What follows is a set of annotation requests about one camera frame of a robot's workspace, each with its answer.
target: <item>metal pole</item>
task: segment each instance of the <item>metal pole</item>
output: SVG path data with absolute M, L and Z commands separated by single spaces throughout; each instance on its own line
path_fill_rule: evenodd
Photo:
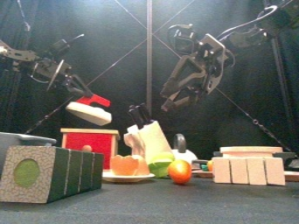
M 152 29 L 154 29 L 154 21 L 152 21 L 152 0 L 147 0 L 147 80 L 146 80 L 146 106 L 152 114 Z
M 263 3 L 264 3 L 264 6 L 267 7 L 271 4 L 271 1 L 264 0 Z M 286 81 L 286 66 L 284 66 L 283 59 L 282 59 L 283 55 L 282 55 L 282 51 L 280 51 L 282 44 L 279 42 L 279 37 L 275 37 L 271 40 L 271 44 L 272 44 L 272 49 L 274 49 L 275 67 L 276 67 L 280 91 L 282 91 L 282 96 L 283 96 L 287 127 L 290 130 L 292 144 L 296 144 L 299 141 L 299 138 L 296 136 L 296 131 L 295 131 L 295 115 L 292 112 L 292 106 L 291 106 L 291 100 L 290 100 L 291 97 L 290 97 L 290 91 L 288 91 L 287 81 Z

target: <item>table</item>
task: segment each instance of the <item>table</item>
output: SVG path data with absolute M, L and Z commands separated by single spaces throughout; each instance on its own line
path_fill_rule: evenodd
M 299 183 L 286 186 L 187 185 L 151 178 L 103 183 L 102 189 L 45 205 L 0 203 L 0 223 L 271 223 L 299 221 Z

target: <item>black backdrop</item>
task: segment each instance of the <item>black backdrop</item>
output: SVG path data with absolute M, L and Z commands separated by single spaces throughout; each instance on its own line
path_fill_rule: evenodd
M 36 82 L 24 73 L 7 72 L 1 65 L 0 131 L 24 133 L 32 130 L 32 135 L 56 138 L 57 145 L 60 128 L 114 129 L 123 136 L 132 125 L 128 106 L 148 103 L 150 1 L 23 0 L 20 3 L 24 19 L 17 1 L 0 3 L 0 39 L 12 48 L 41 52 L 57 40 L 72 39 L 84 33 L 84 38 L 61 58 L 72 65 L 72 72 L 92 92 L 111 100 L 107 111 L 114 118 L 103 127 L 80 120 L 64 110 L 71 94 L 63 87 L 47 92 L 48 84 Z M 160 110 L 164 98 L 159 93 L 179 60 L 166 46 L 168 27 L 194 24 L 200 36 L 206 33 L 218 36 L 228 28 L 255 19 L 264 3 L 258 0 L 152 1 L 152 117 L 171 144 L 176 133 L 186 135 L 188 149 L 199 158 L 210 158 L 220 146 L 279 145 L 244 111 L 284 145 L 298 151 L 298 31 L 282 34 L 276 41 L 279 49 L 268 42 L 246 50 L 238 56 L 236 65 L 227 69 L 219 88 L 198 105 L 170 113 Z M 29 31 L 24 30 L 24 20 L 32 27 Z M 280 64 L 276 64 L 276 52 L 283 56 Z M 278 66 L 283 68 L 283 74 L 278 72 Z M 119 153 L 130 153 L 123 139 Z

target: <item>red wooden box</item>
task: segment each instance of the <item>red wooden box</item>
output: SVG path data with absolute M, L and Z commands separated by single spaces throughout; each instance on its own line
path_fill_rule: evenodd
M 110 158 L 118 154 L 118 130 L 112 129 L 60 129 L 61 148 L 81 150 L 89 145 L 92 152 L 104 154 L 104 169 L 110 169 Z

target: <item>orange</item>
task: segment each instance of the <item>orange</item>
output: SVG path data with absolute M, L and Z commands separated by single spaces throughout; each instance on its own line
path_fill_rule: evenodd
M 208 171 L 212 172 L 212 160 L 208 161 L 207 166 L 208 166 Z
M 146 159 L 139 155 L 132 155 L 132 158 L 138 159 L 138 168 L 136 168 L 136 176 L 147 176 L 150 175 L 150 168 L 146 162 Z
M 168 175 L 178 185 L 186 184 L 192 178 L 192 166 L 182 159 L 176 159 L 168 165 Z

